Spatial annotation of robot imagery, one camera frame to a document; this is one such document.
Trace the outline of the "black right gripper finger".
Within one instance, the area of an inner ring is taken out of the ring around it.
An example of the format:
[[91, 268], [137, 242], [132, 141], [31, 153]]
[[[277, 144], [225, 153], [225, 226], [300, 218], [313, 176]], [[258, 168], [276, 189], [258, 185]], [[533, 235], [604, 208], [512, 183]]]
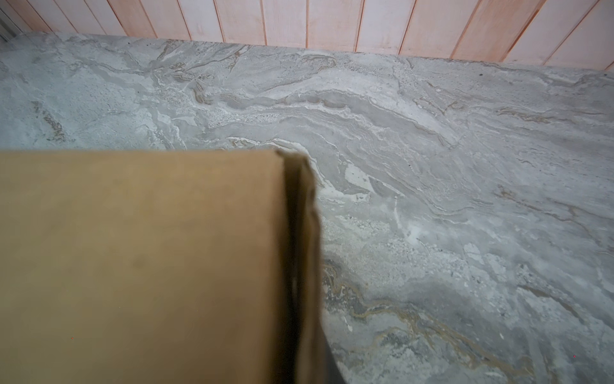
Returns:
[[328, 339], [325, 339], [326, 347], [326, 378], [325, 384], [346, 384], [335, 361]]

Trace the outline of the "brown cardboard box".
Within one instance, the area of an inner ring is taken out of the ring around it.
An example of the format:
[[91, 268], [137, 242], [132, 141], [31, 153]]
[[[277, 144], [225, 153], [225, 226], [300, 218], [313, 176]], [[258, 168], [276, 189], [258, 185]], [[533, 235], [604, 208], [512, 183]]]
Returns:
[[4, 383], [323, 383], [305, 155], [4, 151]]

